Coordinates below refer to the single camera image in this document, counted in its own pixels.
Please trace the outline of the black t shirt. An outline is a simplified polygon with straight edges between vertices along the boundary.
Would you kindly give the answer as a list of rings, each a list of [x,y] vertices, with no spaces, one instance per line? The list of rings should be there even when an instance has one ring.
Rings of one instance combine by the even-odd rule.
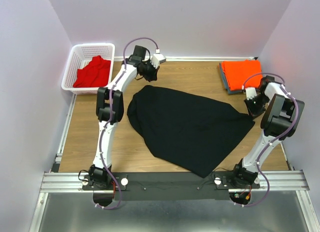
[[[207,177],[253,128],[253,119],[229,103],[146,85],[127,117],[151,154]]]

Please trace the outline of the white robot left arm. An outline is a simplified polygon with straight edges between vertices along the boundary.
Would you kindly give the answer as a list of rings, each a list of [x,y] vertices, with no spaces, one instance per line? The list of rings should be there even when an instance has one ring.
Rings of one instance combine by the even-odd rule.
[[[115,78],[106,86],[97,90],[96,116],[98,118],[98,142],[94,160],[87,175],[79,178],[83,190],[111,190],[113,186],[122,189],[115,176],[111,173],[112,148],[118,123],[124,115],[124,92],[128,85],[142,76],[147,81],[157,80],[160,64],[166,57],[156,47],[155,53],[136,45],[133,54],[124,58],[121,68]]]

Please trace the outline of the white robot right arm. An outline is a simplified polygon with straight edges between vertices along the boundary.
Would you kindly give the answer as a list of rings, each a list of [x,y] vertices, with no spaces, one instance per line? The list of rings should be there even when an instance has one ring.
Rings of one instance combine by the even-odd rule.
[[[286,90],[285,80],[274,73],[263,75],[258,88],[247,87],[247,82],[256,76],[245,80],[242,90],[248,114],[253,119],[263,115],[261,135],[230,175],[230,183],[241,189],[256,183],[262,164],[277,145],[295,133],[305,108],[305,102],[295,99]]]

